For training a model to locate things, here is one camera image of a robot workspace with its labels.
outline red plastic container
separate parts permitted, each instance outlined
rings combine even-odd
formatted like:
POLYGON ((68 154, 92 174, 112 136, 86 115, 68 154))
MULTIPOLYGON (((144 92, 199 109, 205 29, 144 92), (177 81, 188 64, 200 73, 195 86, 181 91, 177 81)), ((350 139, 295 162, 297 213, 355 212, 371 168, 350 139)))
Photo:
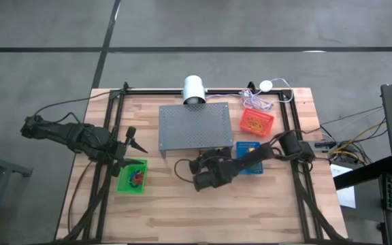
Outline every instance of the red plastic container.
POLYGON ((259 136, 267 136, 272 131, 274 117, 254 109, 245 108, 242 119, 240 120, 240 128, 259 136))

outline wooden table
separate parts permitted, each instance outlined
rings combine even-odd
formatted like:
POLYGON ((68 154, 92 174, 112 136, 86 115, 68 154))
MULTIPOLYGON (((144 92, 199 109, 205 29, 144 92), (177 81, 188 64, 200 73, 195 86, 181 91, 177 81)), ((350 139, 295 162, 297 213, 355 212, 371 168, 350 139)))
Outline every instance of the wooden table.
MULTIPOLYGON (((91 95, 106 91, 108 89, 94 89, 91 95)), ((310 131, 319 127, 310 88, 294 88, 294 93, 301 128, 310 131)), ((277 99, 274 95, 261 97, 267 100, 277 99)), ((102 126, 107 101, 108 95, 91 99, 85 122, 102 126)), ((240 130, 243 105, 237 97, 211 98, 209 102, 229 103, 234 143, 266 142, 274 134, 284 131, 278 104, 270 112, 275 116, 272 135, 262 138, 240 130)), ((167 158, 162 159, 158 151, 159 106, 181 103, 182 97, 177 95, 125 96, 118 138, 125 140, 128 126, 137 128, 135 138, 149 153, 131 148, 127 157, 148 160, 147 179, 143 195, 117 193, 117 179, 112 179, 102 242, 303 242, 289 162, 264 161, 264 174, 239 175, 231 184, 218 189, 204 189, 199 193, 192 184, 183 182, 174 175, 173 167, 178 159, 194 159, 198 153, 197 150, 169 151, 167 158)), ((293 128, 289 106, 287 110, 293 128)), ((321 140, 321 133, 316 131, 304 135, 304 140, 321 140)), ((85 155, 76 157, 57 238, 67 234, 67 207, 76 182, 87 164, 85 155)), ((93 173, 94 164, 87 170, 73 202, 71 226, 76 224, 87 207, 93 173)), ((180 163, 178 173, 191 178, 188 164, 180 163)), ((337 232, 346 237, 328 162, 315 161, 311 174, 318 207, 337 232)), ((307 216, 313 234, 309 210, 307 216)), ((96 231, 96 218, 94 216, 91 234, 96 231)))

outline white paper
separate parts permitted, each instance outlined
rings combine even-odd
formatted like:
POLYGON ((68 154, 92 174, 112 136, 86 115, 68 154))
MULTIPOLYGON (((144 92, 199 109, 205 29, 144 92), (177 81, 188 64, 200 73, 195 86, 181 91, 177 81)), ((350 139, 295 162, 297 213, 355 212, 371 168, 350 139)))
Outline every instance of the white paper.
MULTIPOLYGON (((339 176, 340 174, 344 174, 349 171, 352 171, 352 169, 331 164, 332 177, 339 176)), ((337 195, 341 206, 356 208, 355 188, 353 186, 337 191, 337 195)))

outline green plastic container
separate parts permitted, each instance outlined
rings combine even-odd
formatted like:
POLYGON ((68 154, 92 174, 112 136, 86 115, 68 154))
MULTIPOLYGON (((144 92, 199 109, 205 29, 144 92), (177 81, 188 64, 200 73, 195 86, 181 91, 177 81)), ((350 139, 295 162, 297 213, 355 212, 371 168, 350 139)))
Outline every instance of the green plastic container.
POLYGON ((134 159, 141 161, 142 164, 128 165, 120 170, 119 179, 117 180, 117 192, 119 193, 132 193, 142 194, 144 183, 146 181, 146 172, 148 171, 148 161, 146 159, 134 159), (129 185, 129 177, 134 171, 140 170, 143 173, 143 183, 139 184, 136 188, 129 185))

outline concrete floor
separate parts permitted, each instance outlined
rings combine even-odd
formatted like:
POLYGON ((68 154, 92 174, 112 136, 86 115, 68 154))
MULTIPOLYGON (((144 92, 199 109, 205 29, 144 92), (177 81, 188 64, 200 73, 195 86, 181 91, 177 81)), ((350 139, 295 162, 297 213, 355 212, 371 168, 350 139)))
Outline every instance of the concrete floor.
MULTIPOLYGON (((0 0, 0 47, 101 47, 114 0, 0 0)), ((392 0, 194 1, 122 0, 111 46, 392 47, 392 0)), ((14 176, 0 216, 0 244, 50 241, 59 220, 74 154, 49 141, 28 140, 25 116, 49 103, 87 97, 99 60, 91 53, 0 53, 0 158, 33 167, 14 176)), ((138 88, 181 87, 189 74, 206 87, 243 87, 282 77, 312 88, 321 122, 381 104, 379 86, 392 83, 392 52, 266 52, 109 54, 100 88, 127 81, 138 88)), ((86 102, 43 111, 82 118, 86 102)), ((334 137, 345 140, 379 123, 375 113, 334 137)), ((345 120, 327 125, 336 132, 345 120)), ((373 160, 390 154, 386 136, 364 142, 373 160)), ((344 210, 349 236, 379 241, 375 214, 344 210)))

